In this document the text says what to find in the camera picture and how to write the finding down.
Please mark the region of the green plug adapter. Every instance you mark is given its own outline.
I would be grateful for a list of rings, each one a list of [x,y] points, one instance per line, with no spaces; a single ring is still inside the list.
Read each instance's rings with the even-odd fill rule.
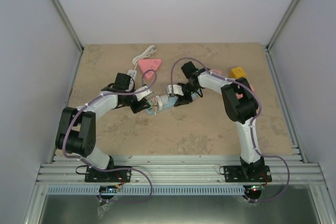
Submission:
[[[149,100],[149,105],[150,105],[149,110],[155,111],[157,109],[157,103],[158,103],[157,98],[152,98],[151,100]]]

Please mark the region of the pink cube socket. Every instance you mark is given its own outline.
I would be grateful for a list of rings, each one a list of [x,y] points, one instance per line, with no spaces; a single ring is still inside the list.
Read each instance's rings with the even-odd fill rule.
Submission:
[[[219,76],[222,75],[222,71],[217,70],[217,69],[211,69],[211,72],[214,73],[214,74],[216,74],[216,75],[219,75]]]

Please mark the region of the light blue power strip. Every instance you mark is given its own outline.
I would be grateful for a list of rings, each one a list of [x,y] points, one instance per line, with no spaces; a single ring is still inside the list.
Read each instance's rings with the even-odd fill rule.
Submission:
[[[176,96],[171,97],[171,96],[169,96],[169,95],[167,95],[167,96],[169,97],[169,102],[168,102],[167,105],[164,105],[164,106],[162,106],[162,107],[157,106],[157,109],[156,109],[155,111],[151,111],[151,110],[149,110],[149,109],[146,109],[145,112],[146,112],[148,115],[157,115],[157,114],[159,114],[159,113],[161,113],[161,112],[163,112],[163,111],[165,111],[165,110],[168,110],[168,109],[170,109],[170,108],[173,108],[173,107],[174,107],[174,103],[175,103],[175,101],[177,100],[177,97],[176,97]]]

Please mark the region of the white power strip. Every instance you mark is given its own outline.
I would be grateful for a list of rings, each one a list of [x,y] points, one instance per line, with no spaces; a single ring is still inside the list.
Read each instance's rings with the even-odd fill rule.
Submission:
[[[130,84],[129,84],[129,89],[133,89],[135,87],[135,78],[137,75],[137,71],[134,69],[128,70],[127,75],[130,76]]]

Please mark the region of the white charger with ribbon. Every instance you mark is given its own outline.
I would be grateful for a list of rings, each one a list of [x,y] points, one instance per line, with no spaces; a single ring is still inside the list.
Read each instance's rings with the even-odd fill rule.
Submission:
[[[162,107],[167,105],[169,102],[169,97],[167,95],[156,96],[156,105]]]

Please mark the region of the pink socket base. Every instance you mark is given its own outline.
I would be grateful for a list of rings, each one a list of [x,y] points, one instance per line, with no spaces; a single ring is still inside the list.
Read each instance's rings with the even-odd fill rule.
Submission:
[[[162,60],[159,58],[156,59],[140,59],[138,61],[138,67],[142,74],[144,75],[145,80],[149,81],[154,76],[154,72],[157,71],[162,64]]]

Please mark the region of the yellow cube socket adapter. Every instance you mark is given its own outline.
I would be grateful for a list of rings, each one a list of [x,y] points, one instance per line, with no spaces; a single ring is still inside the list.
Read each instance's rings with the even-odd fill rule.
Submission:
[[[235,67],[230,70],[229,77],[232,79],[245,78],[246,73],[242,67]]]

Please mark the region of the light pink plug adapter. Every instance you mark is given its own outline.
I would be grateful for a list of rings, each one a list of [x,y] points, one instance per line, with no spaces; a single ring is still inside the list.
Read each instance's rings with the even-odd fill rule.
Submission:
[[[256,91],[256,89],[254,88],[254,86],[252,84],[250,85],[250,89],[252,90],[252,92]]]

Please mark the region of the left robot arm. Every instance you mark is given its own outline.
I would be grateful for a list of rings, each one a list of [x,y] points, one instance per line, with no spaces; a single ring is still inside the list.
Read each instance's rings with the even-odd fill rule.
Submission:
[[[66,107],[61,113],[56,149],[68,159],[78,159],[95,168],[97,176],[104,182],[114,178],[113,157],[100,150],[96,144],[97,121],[106,113],[129,107],[136,114],[150,107],[147,97],[152,94],[153,84],[142,84],[138,89],[130,88],[134,78],[118,73],[113,83],[102,88],[91,101],[76,108]]]

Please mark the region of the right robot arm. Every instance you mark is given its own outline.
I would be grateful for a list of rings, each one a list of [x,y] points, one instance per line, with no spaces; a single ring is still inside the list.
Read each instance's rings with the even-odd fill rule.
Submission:
[[[198,69],[189,61],[181,70],[187,83],[170,84],[167,92],[177,96],[174,106],[187,105],[193,101],[192,94],[203,96],[203,89],[210,89],[222,96],[228,118],[237,125],[240,141],[241,176],[248,182],[259,177],[265,165],[256,138],[255,120],[261,108],[246,78],[230,79],[204,67]]]

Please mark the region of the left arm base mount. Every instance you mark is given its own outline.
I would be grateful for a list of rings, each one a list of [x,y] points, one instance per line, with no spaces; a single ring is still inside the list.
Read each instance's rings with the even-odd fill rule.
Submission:
[[[116,172],[100,172],[93,168],[87,168],[85,175],[86,183],[128,183],[131,178],[130,166],[116,166],[115,168],[120,168]]]

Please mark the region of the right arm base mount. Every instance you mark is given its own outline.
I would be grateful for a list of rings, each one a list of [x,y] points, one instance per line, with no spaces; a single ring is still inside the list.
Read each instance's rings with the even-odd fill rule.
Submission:
[[[227,183],[268,183],[272,182],[269,166],[254,171],[251,175],[245,175],[241,166],[221,166],[219,173],[225,177]]]

